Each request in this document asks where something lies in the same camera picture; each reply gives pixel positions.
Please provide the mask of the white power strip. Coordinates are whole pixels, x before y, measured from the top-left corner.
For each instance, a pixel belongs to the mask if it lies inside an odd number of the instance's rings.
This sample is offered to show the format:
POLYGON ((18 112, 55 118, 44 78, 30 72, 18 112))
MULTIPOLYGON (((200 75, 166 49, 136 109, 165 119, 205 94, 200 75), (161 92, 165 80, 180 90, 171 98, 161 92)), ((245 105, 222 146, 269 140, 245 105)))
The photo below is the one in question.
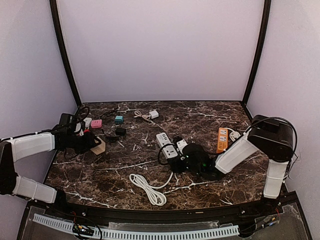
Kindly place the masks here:
POLYGON ((170 141, 165 132, 156 135, 156 141, 160 147, 160 152, 166 160, 178 157, 178 152, 175 145, 170 141))

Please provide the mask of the beige cube socket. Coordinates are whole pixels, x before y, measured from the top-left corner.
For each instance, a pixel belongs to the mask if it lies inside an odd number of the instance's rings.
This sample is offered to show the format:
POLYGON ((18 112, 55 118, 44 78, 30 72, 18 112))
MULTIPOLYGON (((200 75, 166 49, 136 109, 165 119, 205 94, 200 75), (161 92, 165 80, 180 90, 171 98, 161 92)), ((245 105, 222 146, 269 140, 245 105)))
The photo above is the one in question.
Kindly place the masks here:
POLYGON ((99 137, 96 137, 95 143, 97 146, 90 149, 96 156, 103 154, 106 151, 106 143, 99 137))

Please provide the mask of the white adapter plug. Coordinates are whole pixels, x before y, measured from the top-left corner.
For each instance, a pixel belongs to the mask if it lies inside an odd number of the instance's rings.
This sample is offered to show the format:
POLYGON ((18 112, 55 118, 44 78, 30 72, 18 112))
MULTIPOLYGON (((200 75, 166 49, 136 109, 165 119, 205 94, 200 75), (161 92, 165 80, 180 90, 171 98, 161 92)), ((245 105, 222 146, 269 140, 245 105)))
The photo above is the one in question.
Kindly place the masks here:
POLYGON ((92 118, 91 117, 86 117, 84 120, 85 123, 85 128, 89 128, 91 126, 92 118))

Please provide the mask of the pink plug adapter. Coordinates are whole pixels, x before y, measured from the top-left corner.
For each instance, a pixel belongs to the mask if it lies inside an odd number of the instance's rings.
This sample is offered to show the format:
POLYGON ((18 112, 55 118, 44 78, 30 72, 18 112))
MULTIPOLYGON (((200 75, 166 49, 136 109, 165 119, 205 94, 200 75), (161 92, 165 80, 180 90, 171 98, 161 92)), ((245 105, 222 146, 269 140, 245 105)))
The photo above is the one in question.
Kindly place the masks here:
POLYGON ((101 119, 92 120, 90 126, 92 129, 101 128, 103 125, 103 121, 101 119))

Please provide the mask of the black plug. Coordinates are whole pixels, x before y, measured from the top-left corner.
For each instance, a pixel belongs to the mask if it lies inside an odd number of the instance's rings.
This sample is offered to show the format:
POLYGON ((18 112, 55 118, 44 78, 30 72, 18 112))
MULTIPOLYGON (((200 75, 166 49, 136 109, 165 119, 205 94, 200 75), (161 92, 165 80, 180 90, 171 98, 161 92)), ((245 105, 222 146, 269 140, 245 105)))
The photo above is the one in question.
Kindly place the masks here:
POLYGON ((125 128, 117 127, 117 128, 115 129, 115 134, 116 134, 117 136, 125 136, 126 133, 127 133, 127 130, 126 130, 125 128))

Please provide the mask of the orange power strip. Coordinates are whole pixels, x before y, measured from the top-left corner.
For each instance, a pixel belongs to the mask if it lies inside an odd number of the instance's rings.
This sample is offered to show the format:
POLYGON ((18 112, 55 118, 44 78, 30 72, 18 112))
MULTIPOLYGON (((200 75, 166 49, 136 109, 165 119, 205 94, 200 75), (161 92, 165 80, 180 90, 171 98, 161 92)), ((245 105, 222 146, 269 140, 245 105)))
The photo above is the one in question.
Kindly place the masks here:
POLYGON ((229 134, 227 128, 220 127, 218 129, 216 153, 222 153, 228 148, 229 134))

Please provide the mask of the teal usb charger plug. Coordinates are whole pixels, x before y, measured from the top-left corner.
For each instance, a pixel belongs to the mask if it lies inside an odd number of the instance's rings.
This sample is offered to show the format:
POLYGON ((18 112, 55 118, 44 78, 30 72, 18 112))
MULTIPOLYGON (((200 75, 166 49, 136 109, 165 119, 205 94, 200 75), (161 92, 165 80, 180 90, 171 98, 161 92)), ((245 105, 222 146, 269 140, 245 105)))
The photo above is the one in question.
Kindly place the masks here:
POLYGON ((122 125, 124 123, 124 117, 122 115, 117 115, 114 119, 116 125, 122 125))

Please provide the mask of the white usb charger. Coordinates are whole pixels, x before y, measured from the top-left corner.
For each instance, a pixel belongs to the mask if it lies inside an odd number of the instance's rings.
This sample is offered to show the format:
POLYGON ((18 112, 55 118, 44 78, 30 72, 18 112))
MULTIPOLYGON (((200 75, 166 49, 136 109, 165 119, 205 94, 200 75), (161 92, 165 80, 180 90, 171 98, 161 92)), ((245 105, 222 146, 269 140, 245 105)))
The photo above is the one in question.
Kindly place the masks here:
POLYGON ((149 117, 151 120, 156 119, 159 117, 159 113, 156 110, 150 111, 149 112, 149 117))

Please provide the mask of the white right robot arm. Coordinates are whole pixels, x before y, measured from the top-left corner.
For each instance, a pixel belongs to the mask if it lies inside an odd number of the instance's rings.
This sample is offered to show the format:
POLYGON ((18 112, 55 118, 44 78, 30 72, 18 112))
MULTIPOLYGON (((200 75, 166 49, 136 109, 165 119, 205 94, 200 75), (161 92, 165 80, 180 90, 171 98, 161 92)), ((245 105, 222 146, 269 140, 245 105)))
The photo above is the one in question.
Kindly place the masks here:
POLYGON ((263 198, 277 199, 297 144, 297 131, 288 120, 256 115, 240 137, 222 152, 209 153, 199 144, 178 141, 171 144, 177 156, 167 158, 167 164, 174 173, 190 171, 204 179, 218 181, 260 151, 269 159, 263 198))

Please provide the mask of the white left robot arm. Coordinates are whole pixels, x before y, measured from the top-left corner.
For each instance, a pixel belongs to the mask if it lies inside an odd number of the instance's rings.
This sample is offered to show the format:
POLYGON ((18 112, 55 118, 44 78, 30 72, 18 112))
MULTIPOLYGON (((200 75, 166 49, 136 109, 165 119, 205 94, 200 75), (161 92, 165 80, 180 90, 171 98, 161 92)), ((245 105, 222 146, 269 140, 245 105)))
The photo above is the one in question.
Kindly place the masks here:
POLYGON ((19 175, 15 163, 43 152, 74 150, 80 155, 99 146, 102 141, 86 128, 85 118, 79 114, 62 113, 52 129, 28 133, 0 140, 0 193, 63 205, 67 202, 63 190, 19 175))

